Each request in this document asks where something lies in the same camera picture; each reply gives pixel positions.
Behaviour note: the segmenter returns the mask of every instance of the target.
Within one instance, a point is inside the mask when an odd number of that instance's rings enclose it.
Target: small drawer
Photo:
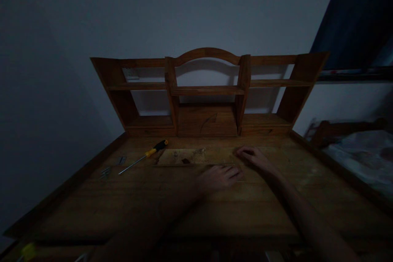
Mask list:
[[[291,128],[289,127],[242,127],[241,136],[255,136],[255,135],[283,135],[288,134]]]

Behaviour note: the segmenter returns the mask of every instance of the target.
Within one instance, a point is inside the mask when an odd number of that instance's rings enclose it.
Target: wooden bed frame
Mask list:
[[[322,121],[317,127],[314,136],[311,138],[311,144],[316,148],[327,147],[337,141],[339,136],[347,136],[355,132],[383,130],[387,127],[388,122],[384,118],[379,118],[375,122],[355,122],[355,123],[335,123]]]

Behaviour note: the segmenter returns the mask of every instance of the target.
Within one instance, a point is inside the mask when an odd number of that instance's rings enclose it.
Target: hand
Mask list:
[[[196,179],[199,191],[209,194],[234,185],[243,177],[243,172],[232,166],[213,166]]]
[[[241,158],[247,159],[251,164],[258,168],[276,174],[277,168],[264,156],[264,154],[256,147],[242,146],[236,151]]]

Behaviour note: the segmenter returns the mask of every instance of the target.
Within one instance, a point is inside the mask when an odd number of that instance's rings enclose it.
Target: wooden shelf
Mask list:
[[[179,137],[236,136],[234,104],[181,104]]]
[[[236,95],[244,94],[238,86],[191,86],[191,87],[174,87],[171,91],[173,96],[186,95]]]
[[[165,83],[122,83],[108,86],[107,90],[165,90]]]
[[[242,126],[247,127],[290,127],[292,124],[280,118],[277,114],[244,114]]]
[[[263,87],[304,87],[311,86],[311,82],[304,82],[292,79],[266,79],[266,80],[251,80],[250,88]]]
[[[168,116],[139,116],[126,129],[158,129],[173,128],[172,117]]]
[[[222,137],[287,134],[299,116],[328,52],[282,56],[234,55],[197,48],[179,57],[91,58],[123,127],[130,136]],[[191,60],[218,58],[239,67],[235,86],[177,85],[175,68]],[[289,79],[251,80],[251,66],[295,64]],[[128,83],[123,68],[164,68],[165,83]],[[249,88],[286,87],[276,114],[244,114]],[[132,90],[166,90],[170,116],[139,116]],[[180,96],[233,95],[232,104],[181,104]]]

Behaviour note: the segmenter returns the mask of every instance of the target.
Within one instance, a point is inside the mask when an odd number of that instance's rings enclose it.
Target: screwdriver shaft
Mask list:
[[[121,171],[121,172],[119,173],[119,175],[120,175],[121,173],[127,171],[129,168],[131,168],[132,166],[134,166],[136,163],[140,162],[140,161],[143,160],[144,158],[146,158],[146,156],[141,157],[141,158],[140,158],[139,160],[137,160],[135,163],[129,165],[127,168],[125,168],[123,171]]]

